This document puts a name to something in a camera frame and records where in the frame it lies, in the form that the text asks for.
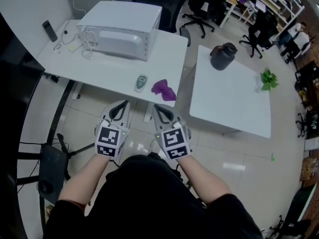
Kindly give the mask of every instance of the green plant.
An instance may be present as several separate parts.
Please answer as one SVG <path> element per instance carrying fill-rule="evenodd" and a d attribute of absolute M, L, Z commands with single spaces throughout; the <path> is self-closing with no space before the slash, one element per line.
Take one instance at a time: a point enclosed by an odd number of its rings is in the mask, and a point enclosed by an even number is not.
<path fill-rule="evenodd" d="M 277 76 L 272 73 L 268 67 L 265 68 L 264 72 L 260 74 L 261 81 L 263 82 L 263 87 L 261 88 L 264 91 L 271 91 L 272 88 L 277 87 L 279 84 L 277 82 Z"/>

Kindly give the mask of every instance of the ventilation grille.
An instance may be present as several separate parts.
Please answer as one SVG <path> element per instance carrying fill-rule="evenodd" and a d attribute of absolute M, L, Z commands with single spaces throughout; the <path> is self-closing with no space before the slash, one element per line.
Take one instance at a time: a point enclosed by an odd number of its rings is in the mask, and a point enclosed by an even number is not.
<path fill-rule="evenodd" d="M 91 47 L 98 46 L 99 43 L 96 41 L 95 33 L 93 31 L 85 31 L 84 34 L 85 34 L 85 39 L 87 40 L 87 42 L 89 43 Z"/>

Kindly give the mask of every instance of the person in white shirt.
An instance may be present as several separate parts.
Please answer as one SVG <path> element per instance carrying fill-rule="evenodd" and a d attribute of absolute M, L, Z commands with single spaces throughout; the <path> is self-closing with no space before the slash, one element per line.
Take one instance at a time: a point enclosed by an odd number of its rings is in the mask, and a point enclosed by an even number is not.
<path fill-rule="evenodd" d="M 293 58 L 297 58 L 301 53 L 304 54 L 310 48 L 310 38 L 304 33 L 300 32 L 294 39 L 287 43 L 287 48 L 281 53 L 284 56 L 287 52 L 290 53 L 285 62 L 288 64 Z"/>
<path fill-rule="evenodd" d="M 285 35 L 281 36 L 278 45 L 286 45 L 290 40 L 292 40 L 299 32 L 303 32 L 306 28 L 306 23 L 301 22 L 295 24 L 293 27 L 288 29 Z"/>

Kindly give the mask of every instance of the remote control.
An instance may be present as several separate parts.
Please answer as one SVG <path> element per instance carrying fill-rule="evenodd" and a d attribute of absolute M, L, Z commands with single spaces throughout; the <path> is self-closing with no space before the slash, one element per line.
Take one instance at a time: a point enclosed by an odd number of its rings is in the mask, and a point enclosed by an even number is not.
<path fill-rule="evenodd" d="M 134 91 L 140 93 L 144 89 L 146 82 L 148 81 L 148 77 L 144 74 L 140 74 L 138 79 L 136 80 Z"/>

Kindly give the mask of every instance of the black monitor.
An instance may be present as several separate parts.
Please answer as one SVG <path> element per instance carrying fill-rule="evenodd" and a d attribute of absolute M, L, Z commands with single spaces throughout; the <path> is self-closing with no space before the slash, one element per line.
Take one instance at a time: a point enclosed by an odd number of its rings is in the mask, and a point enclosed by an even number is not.
<path fill-rule="evenodd" d="M 16 186 L 17 154 L 25 115 L 44 68 L 15 36 L 1 14 L 0 29 L 0 238 L 24 239 L 27 236 Z"/>

